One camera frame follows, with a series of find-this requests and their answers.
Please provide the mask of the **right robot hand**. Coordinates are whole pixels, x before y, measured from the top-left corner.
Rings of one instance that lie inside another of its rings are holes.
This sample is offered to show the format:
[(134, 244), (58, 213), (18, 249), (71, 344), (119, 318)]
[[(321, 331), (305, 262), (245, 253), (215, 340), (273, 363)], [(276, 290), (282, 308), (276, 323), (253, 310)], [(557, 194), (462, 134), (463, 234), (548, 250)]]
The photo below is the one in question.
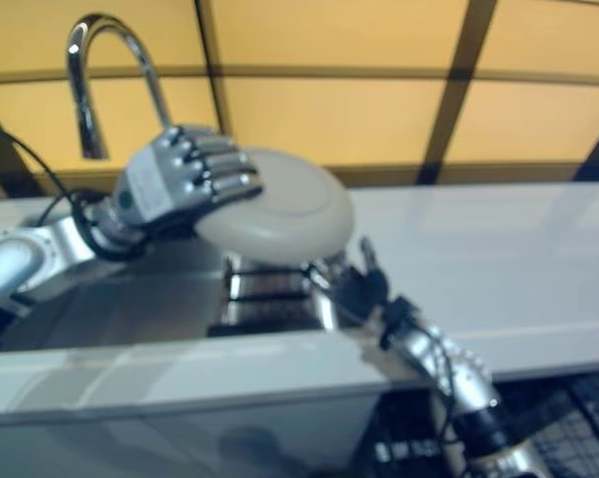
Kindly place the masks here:
[(388, 303), (389, 282), (367, 236), (359, 241), (363, 268), (350, 262), (345, 252), (309, 262), (304, 276), (355, 324), (363, 325)]

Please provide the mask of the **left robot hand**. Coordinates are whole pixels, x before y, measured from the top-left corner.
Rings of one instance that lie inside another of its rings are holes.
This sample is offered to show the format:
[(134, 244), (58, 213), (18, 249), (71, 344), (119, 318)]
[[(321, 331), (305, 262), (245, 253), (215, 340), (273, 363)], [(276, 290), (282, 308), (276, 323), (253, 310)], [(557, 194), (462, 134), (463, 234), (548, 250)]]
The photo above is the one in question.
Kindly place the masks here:
[(125, 225), (155, 234), (170, 226), (193, 225), (263, 190), (259, 170), (230, 137), (206, 127), (177, 125), (130, 158), (111, 203)]

